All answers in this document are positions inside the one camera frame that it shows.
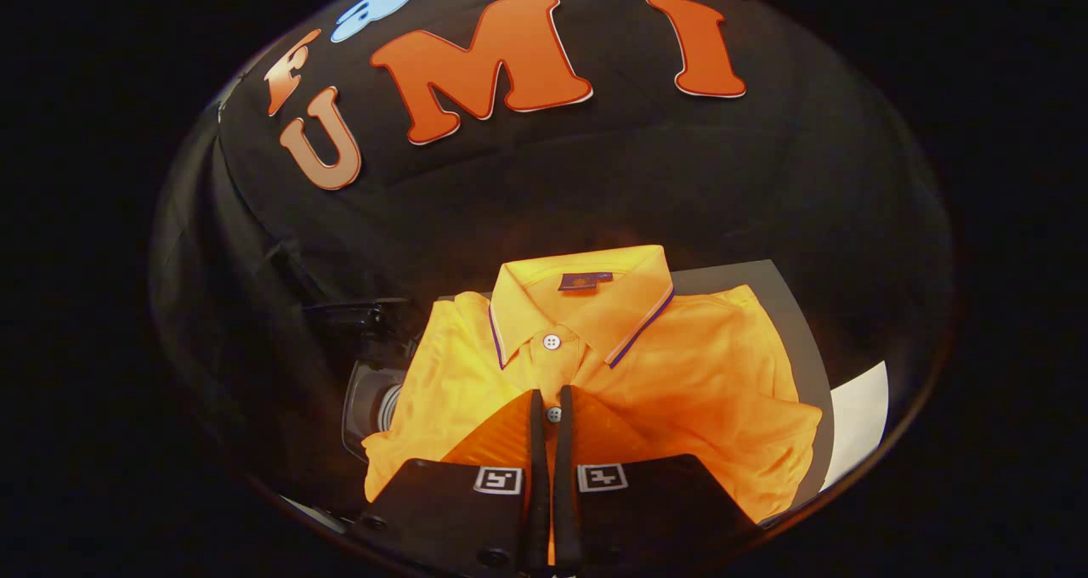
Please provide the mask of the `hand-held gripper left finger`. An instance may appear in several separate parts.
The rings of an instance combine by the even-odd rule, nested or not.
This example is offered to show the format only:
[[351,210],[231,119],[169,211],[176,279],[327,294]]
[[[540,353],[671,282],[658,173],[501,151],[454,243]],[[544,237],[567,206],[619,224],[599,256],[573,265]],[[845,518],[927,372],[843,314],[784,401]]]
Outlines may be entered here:
[[509,401],[442,462],[405,462],[361,515],[361,542],[428,573],[532,573],[547,565],[543,399]]

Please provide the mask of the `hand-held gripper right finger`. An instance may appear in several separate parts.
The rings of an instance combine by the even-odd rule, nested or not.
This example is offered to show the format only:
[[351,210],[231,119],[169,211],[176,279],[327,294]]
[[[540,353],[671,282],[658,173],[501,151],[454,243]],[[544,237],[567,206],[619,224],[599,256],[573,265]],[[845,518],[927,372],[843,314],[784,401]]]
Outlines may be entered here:
[[557,565],[574,573],[707,573],[762,529],[691,454],[636,450],[621,420],[561,388],[552,476]]

